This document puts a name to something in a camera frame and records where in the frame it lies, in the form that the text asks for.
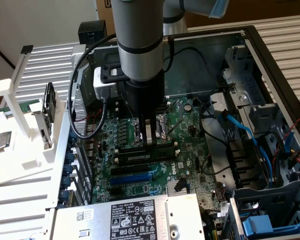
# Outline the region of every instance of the motherboard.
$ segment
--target motherboard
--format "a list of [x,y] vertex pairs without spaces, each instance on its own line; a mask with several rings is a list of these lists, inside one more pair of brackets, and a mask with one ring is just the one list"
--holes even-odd
[[[118,103],[108,110],[102,131],[84,143],[93,168],[93,204],[177,195],[174,187],[185,179],[188,191],[197,194],[204,209],[219,207],[215,179],[203,173],[209,150],[204,134],[200,134],[199,107],[187,97],[166,99],[163,104],[157,115],[156,149],[142,148],[138,118],[130,109],[120,113],[129,107]],[[96,116],[99,112],[89,114]],[[97,127],[95,121],[93,117],[88,119],[87,131]]]

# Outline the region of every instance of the circuit board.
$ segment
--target circuit board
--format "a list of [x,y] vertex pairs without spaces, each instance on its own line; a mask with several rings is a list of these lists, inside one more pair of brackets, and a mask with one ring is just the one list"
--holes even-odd
[[[193,106],[193,100],[186,97],[168,99],[167,105],[171,105],[165,114],[165,128],[170,131],[168,136],[158,135],[158,145],[177,142],[180,150],[174,160],[149,163],[149,172],[152,173],[150,181],[132,182],[120,185],[111,185],[112,169],[118,168],[115,163],[115,148],[121,146],[123,149],[141,146],[136,129],[135,118],[119,119],[115,110],[109,110],[107,120],[104,122],[102,132],[97,135],[96,140],[87,143],[87,152],[91,157],[91,165],[94,171],[92,203],[105,203],[119,199],[132,197],[144,197],[151,195],[161,195],[167,193],[167,184],[171,181],[178,181],[185,178],[190,187],[191,193],[196,193],[199,204],[205,209],[217,209],[219,202],[217,197],[212,197],[215,190],[215,180],[213,176],[205,175],[199,169],[209,155],[205,137],[199,134],[199,107]],[[92,122],[88,125],[88,130],[92,130]],[[121,136],[122,127],[125,131],[124,139]],[[98,145],[106,146],[102,153],[98,153]],[[109,189],[121,188],[120,196],[113,195]]]

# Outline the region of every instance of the wall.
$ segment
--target wall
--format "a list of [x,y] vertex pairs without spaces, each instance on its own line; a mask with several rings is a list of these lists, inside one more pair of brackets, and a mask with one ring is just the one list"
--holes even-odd
[[[17,64],[24,45],[78,42],[81,22],[97,18],[95,0],[0,0],[0,50]],[[0,58],[0,79],[12,68]]]

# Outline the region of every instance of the barcode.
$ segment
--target barcode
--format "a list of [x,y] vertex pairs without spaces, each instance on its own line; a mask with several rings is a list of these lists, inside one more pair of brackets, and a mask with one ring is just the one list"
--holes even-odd
[[84,212],[84,211],[78,212],[78,213],[76,214],[76,220],[77,220],[77,221],[81,221],[81,220],[83,220],[84,218],[85,218],[85,212]]

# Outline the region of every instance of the power supply label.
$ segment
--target power supply label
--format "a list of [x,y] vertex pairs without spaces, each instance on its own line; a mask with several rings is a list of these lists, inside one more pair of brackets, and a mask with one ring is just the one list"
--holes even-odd
[[111,240],[156,240],[155,200],[111,206]]

